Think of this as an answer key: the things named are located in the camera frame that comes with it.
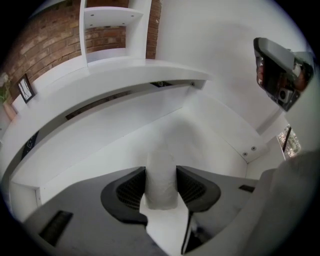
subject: brick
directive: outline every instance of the brick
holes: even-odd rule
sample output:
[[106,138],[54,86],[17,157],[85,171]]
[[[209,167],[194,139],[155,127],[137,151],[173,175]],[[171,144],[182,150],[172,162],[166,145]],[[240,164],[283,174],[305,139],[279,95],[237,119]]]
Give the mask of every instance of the brick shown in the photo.
[[38,36],[36,36],[33,40],[31,40],[30,42],[28,42],[27,44],[25,44],[21,50],[20,50],[20,54],[24,55],[27,51],[29,51],[31,48],[35,47],[38,43],[42,42],[43,40],[48,38],[48,34],[44,33],[44,34],[39,34]]
[[58,52],[52,53],[45,57],[42,60],[43,65],[48,66],[50,63],[54,62],[55,60],[59,59],[60,54]]
[[98,32],[87,33],[85,35],[85,39],[93,39],[93,38],[98,38],[98,37],[99,37]]
[[157,40],[158,35],[156,35],[156,34],[150,34],[150,33],[148,32],[146,38],[147,38],[147,39],[151,39],[151,40]]
[[93,53],[97,51],[107,50],[107,49],[115,49],[115,48],[124,48],[121,44],[107,44],[107,45],[99,45],[94,46],[86,50],[87,53]]
[[26,76],[29,78],[32,77],[32,73],[31,73],[31,70],[28,70],[27,72],[25,72]]
[[12,83],[11,87],[9,88],[9,92],[10,92],[13,100],[15,100],[20,95],[16,81],[14,81],[14,83]]
[[63,48],[62,50],[58,51],[58,53],[60,53],[61,56],[66,56],[66,55],[72,54],[75,51],[76,51],[76,48],[74,45],[72,45],[72,46]]
[[79,36],[75,36],[72,38],[69,38],[67,41],[68,46],[79,43],[80,42],[80,37]]
[[156,53],[155,53],[155,52],[149,52],[149,51],[147,51],[145,57],[146,57],[147,59],[152,59],[152,60],[154,60],[154,59],[156,58]]
[[98,38],[93,40],[93,46],[102,46],[108,44],[109,38]]
[[110,28],[110,26],[97,26],[97,27],[93,27],[93,28],[87,28],[85,30],[86,33],[91,33],[94,31],[101,31],[101,30],[105,30],[106,28]]
[[157,41],[148,39],[146,41],[147,46],[157,46]]
[[40,30],[43,30],[47,27],[47,17],[45,15],[41,16],[40,18],[37,19],[37,23],[38,23],[38,28]]
[[154,23],[156,23],[156,24],[159,24],[159,18],[150,16],[150,17],[149,17],[149,22],[154,22]]
[[161,3],[152,0],[152,2],[151,2],[151,9],[153,9],[153,8],[158,8],[158,9],[161,10],[162,5],[161,5]]
[[52,62],[48,67],[49,67],[50,69],[52,69],[52,68],[60,65],[61,63],[66,62],[67,60],[68,60],[68,56],[63,56],[63,57],[55,60],[54,62]]
[[80,51],[81,50],[80,43],[75,44],[75,50],[76,51]]
[[101,31],[101,37],[102,38],[106,38],[106,37],[117,37],[119,36],[119,30],[118,29],[114,29],[114,30],[104,30],[104,31]]
[[151,9],[151,10],[150,10],[150,16],[151,16],[151,17],[155,17],[155,18],[157,18],[157,19],[160,19],[160,12]]
[[87,7],[113,6],[128,8],[128,0],[88,0]]
[[50,45],[50,47],[49,47],[50,53],[54,53],[64,47],[66,47],[66,45],[67,45],[67,42],[65,40],[56,42],[56,43]]
[[75,36],[79,35],[79,27],[74,27],[74,28],[73,28],[73,34],[74,34]]
[[27,59],[25,56],[21,56],[21,58],[16,62],[18,68],[20,68],[24,63],[26,63]]
[[148,29],[149,29],[149,28],[158,29],[158,28],[159,28],[159,24],[158,24],[158,23],[155,23],[155,22],[152,22],[152,21],[149,20]]
[[79,20],[75,20],[69,24],[69,28],[77,28],[79,27]]
[[148,33],[158,35],[158,29],[153,27],[148,27]]
[[146,50],[147,52],[156,52],[156,46],[147,45]]
[[19,67],[13,74],[13,79],[15,81],[18,81],[25,73],[25,68],[24,66]]
[[39,52],[36,56],[33,58],[28,59],[28,61],[24,65],[24,69],[28,70],[30,69],[34,64],[42,60],[44,57],[48,56],[50,54],[49,49],[46,48],[43,51]]
[[45,41],[42,45],[43,48],[47,48],[48,46],[56,43],[56,42],[59,42],[60,40],[62,39],[65,39],[65,38],[68,38],[68,37],[71,37],[73,35],[73,30],[68,30],[68,31],[64,31],[64,32],[61,32],[60,35],[57,35],[55,37],[52,37],[51,39]]
[[16,71],[18,67],[16,65],[12,65],[11,67],[8,68],[8,75],[9,77],[12,76]]
[[26,59],[30,59],[31,57],[35,56],[38,52],[40,52],[40,46],[39,44],[37,44],[36,46],[34,46],[33,48],[31,48],[30,50],[28,50],[25,53],[25,57]]
[[80,55],[81,55],[81,51],[78,50],[78,51],[76,51],[76,52],[74,52],[74,53],[69,54],[69,55],[68,55],[68,60],[71,60],[71,59],[73,59],[73,58],[75,58],[75,57],[78,57],[78,56],[80,56]]
[[155,4],[152,4],[150,9],[157,12],[157,13],[161,13],[161,8],[156,6]]
[[43,69],[45,67],[44,63],[42,61],[38,62],[37,64],[35,64],[32,68],[31,68],[31,73],[32,74],[36,74],[38,71],[40,71],[41,69]]
[[114,44],[114,43],[117,43],[117,39],[114,38],[114,37],[109,37],[108,39],[108,44]]
[[73,35],[73,28],[68,28],[67,24],[60,24],[59,26],[52,28],[48,32],[49,38],[60,37],[67,38]]
[[93,52],[97,52],[97,51],[101,51],[101,50],[105,50],[105,46],[94,46],[94,47],[91,47],[89,49],[86,50],[86,52],[89,54],[89,53],[93,53]]
[[90,47],[94,46],[94,44],[93,44],[92,40],[86,40],[86,41],[85,41],[85,46],[86,46],[87,48],[90,48]]

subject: wall shelf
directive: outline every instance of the wall shelf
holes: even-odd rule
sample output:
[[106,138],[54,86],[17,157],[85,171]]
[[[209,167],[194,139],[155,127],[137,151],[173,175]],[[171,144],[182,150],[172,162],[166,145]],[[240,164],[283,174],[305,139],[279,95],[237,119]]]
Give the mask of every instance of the wall shelf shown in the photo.
[[154,87],[85,111],[40,141],[17,166],[12,182],[40,187],[106,145],[180,109],[188,89],[188,84]]
[[81,103],[116,90],[154,81],[211,79],[209,74],[184,65],[136,58],[100,62],[69,73],[55,81],[56,86],[48,86],[46,93],[36,94],[7,128],[0,150],[1,176],[31,136]]
[[84,9],[84,28],[91,29],[104,26],[128,26],[142,17],[143,13],[123,7],[90,7]]

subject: picture frame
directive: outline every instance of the picture frame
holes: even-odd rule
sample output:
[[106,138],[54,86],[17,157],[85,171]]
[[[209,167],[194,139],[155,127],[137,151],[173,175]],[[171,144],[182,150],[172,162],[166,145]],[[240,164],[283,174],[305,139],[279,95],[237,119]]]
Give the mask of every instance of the picture frame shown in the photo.
[[16,83],[16,86],[19,89],[20,95],[25,103],[28,103],[34,96],[35,92],[32,89],[27,74],[24,74],[19,81]]

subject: window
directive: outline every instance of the window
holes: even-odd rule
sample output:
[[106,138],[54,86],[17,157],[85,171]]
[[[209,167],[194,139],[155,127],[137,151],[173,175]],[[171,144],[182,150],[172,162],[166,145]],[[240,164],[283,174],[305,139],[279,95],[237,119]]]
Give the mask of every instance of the window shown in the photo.
[[[285,141],[286,141],[286,137],[287,137],[289,129],[290,129],[290,125],[288,125],[284,129],[284,131],[281,132],[277,136],[278,141],[279,141],[279,143],[280,143],[282,148],[285,145]],[[287,143],[286,143],[286,146],[285,146],[285,149],[284,149],[284,152],[283,152],[284,156],[285,156],[285,159],[295,157],[300,152],[300,150],[301,150],[301,146],[300,146],[299,140],[297,138],[297,135],[291,129],[289,137],[288,137],[288,140],[287,140]]]

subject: red brick wall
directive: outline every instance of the red brick wall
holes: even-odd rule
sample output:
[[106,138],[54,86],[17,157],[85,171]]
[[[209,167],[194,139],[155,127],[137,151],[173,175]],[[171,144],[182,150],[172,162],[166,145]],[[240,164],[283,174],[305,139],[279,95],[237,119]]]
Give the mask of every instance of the red brick wall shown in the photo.
[[[129,0],[87,0],[87,7],[127,8]],[[32,83],[53,67],[81,55],[79,43],[80,0],[66,0],[36,14],[12,45],[0,72],[11,79],[13,100],[19,95],[18,79],[27,74]],[[160,0],[152,0],[147,36],[148,59],[156,56]],[[96,27],[86,30],[87,52],[126,47],[125,27]]]
[[160,0],[152,0],[149,16],[148,35],[146,40],[146,55],[147,59],[156,58],[156,48],[158,39],[158,27],[161,15]]

